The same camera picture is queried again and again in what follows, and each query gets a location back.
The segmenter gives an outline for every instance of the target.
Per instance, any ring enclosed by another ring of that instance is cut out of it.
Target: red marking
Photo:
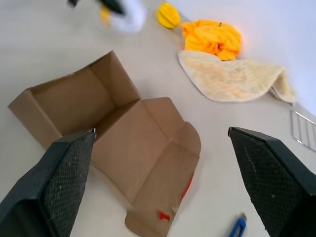
[[[162,211],[158,211],[158,216],[159,216],[159,219],[161,219],[161,220],[166,219],[166,220],[170,221],[170,216],[163,213]]]
[[[189,187],[190,187],[190,185],[191,185],[192,179],[193,179],[193,175],[191,176],[191,179],[189,180],[189,183],[188,183],[186,189],[184,190],[184,192],[183,192],[182,195],[181,195],[181,200],[182,200],[182,199],[184,198],[184,196],[187,194],[187,191],[188,191],[188,189],[189,189]]]

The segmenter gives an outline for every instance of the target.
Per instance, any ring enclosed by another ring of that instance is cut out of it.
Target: white table
[[[316,154],[290,135],[289,107],[271,95],[246,103],[215,103],[193,86],[176,53],[181,31],[163,28],[150,16],[142,33],[123,37],[101,27],[93,1],[70,11],[63,0],[0,3],[0,200],[44,153],[6,107],[23,89],[72,73],[114,49],[144,98],[169,96],[197,129],[202,150],[192,185],[170,237],[226,237],[238,214],[247,216],[246,237],[268,237],[244,187],[229,126],[282,140],[316,172]],[[132,237],[125,210],[89,173],[72,237]]]

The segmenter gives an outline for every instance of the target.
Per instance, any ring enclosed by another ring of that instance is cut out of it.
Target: open cardboard box
[[[144,237],[167,235],[194,174],[200,139],[167,98],[142,100],[114,52],[66,77],[23,91],[11,111],[46,149],[96,128],[95,172]]]

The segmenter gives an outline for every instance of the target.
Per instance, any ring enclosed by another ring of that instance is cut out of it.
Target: plush toy
[[[100,17],[121,32],[139,32],[146,18],[140,0],[98,0],[101,3]],[[78,0],[68,0],[75,7]]]

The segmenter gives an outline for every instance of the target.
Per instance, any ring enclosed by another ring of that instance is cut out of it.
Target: white wall
[[[316,115],[316,1],[169,0],[190,20],[214,19],[243,36],[241,56],[286,66],[301,103]]]

